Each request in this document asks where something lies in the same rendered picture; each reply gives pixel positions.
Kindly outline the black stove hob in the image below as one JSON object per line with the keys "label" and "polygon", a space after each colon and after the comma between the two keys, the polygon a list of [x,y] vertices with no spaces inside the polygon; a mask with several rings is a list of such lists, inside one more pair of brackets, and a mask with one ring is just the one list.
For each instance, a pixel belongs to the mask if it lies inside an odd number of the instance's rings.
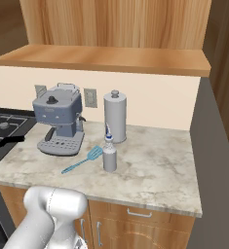
{"label": "black stove hob", "polygon": [[[5,137],[26,135],[35,124],[33,111],[0,108],[0,142]],[[0,147],[0,160],[16,145],[16,142],[11,142]]]}

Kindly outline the wooden drawer front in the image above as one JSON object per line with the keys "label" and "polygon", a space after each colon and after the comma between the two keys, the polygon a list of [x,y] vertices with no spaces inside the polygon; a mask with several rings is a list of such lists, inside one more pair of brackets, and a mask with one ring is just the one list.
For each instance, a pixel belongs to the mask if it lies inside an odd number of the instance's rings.
{"label": "wooden drawer front", "polygon": [[[127,208],[130,208],[134,212],[144,212],[144,213],[152,212],[153,215],[152,215],[152,218],[140,218],[136,216],[131,216],[127,214]],[[140,221],[144,223],[173,224],[178,221],[193,219],[189,216],[183,216],[183,215],[169,213],[169,212],[148,210],[145,208],[137,208],[137,207],[113,204],[113,203],[107,204],[107,213],[112,218],[118,218],[118,219],[123,219],[123,220],[134,220],[134,221]]]}

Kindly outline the blue-grey espresso machine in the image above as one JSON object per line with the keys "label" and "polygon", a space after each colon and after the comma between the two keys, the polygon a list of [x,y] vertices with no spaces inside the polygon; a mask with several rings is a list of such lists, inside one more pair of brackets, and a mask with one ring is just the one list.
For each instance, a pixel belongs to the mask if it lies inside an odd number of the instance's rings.
{"label": "blue-grey espresso machine", "polygon": [[74,84],[58,83],[32,102],[36,122],[51,129],[37,148],[44,154],[69,157],[79,153],[85,132],[80,89]]}

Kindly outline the blue slotted spatula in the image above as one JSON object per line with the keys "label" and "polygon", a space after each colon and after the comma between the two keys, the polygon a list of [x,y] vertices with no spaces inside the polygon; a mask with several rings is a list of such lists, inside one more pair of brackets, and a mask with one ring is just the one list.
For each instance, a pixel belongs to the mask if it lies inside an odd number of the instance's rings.
{"label": "blue slotted spatula", "polygon": [[88,160],[96,160],[98,157],[102,155],[102,149],[99,146],[94,146],[87,154],[87,157],[84,160],[81,160],[71,166],[66,167],[61,173],[65,174],[72,169],[76,168],[77,166],[81,165],[82,163]]}

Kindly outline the wooden wall cabinet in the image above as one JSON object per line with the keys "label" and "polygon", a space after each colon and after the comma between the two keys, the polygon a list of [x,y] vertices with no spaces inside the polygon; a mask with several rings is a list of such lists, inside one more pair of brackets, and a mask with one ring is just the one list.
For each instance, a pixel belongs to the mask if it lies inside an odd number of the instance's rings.
{"label": "wooden wall cabinet", "polygon": [[19,0],[28,44],[1,66],[207,77],[211,0]]}

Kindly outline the grey tall appliance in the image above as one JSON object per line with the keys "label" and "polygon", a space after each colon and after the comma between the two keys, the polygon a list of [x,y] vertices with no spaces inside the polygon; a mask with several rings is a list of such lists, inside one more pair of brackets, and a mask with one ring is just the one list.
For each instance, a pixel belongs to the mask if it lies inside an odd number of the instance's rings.
{"label": "grey tall appliance", "polygon": [[229,142],[207,78],[200,81],[190,134],[203,216],[187,249],[229,249]]}

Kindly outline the black handled pan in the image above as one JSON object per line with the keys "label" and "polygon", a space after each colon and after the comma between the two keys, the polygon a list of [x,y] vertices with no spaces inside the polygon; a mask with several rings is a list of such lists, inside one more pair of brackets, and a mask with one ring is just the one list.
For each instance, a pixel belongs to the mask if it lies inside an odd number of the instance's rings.
{"label": "black handled pan", "polygon": [[24,140],[25,140],[24,135],[4,137],[3,139],[0,140],[0,148],[4,147],[8,143],[23,142]]}

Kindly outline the grey spray bottle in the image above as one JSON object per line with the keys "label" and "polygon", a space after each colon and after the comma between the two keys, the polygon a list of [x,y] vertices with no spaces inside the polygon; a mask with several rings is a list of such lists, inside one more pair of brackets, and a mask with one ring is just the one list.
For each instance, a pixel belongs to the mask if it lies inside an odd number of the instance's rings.
{"label": "grey spray bottle", "polygon": [[102,148],[103,168],[112,173],[117,169],[117,150],[113,144],[113,136],[108,124],[105,124],[105,144]]}

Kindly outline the wooden tall cabinet panel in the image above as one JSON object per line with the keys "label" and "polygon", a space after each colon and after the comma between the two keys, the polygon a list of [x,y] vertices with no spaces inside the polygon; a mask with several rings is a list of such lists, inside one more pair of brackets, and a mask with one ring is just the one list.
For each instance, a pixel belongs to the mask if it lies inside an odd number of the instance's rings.
{"label": "wooden tall cabinet panel", "polygon": [[229,141],[229,0],[211,0],[203,50],[210,82]]}

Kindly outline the grey wall outlet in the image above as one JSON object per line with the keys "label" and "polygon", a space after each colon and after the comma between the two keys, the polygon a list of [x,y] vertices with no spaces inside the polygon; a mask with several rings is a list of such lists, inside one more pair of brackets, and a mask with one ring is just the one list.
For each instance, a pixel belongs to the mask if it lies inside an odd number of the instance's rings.
{"label": "grey wall outlet", "polygon": [[39,98],[47,91],[47,87],[41,85],[35,85],[35,91],[36,91],[36,97]]}
{"label": "grey wall outlet", "polygon": [[84,89],[85,95],[85,106],[96,108],[97,107],[97,98],[95,89]]}

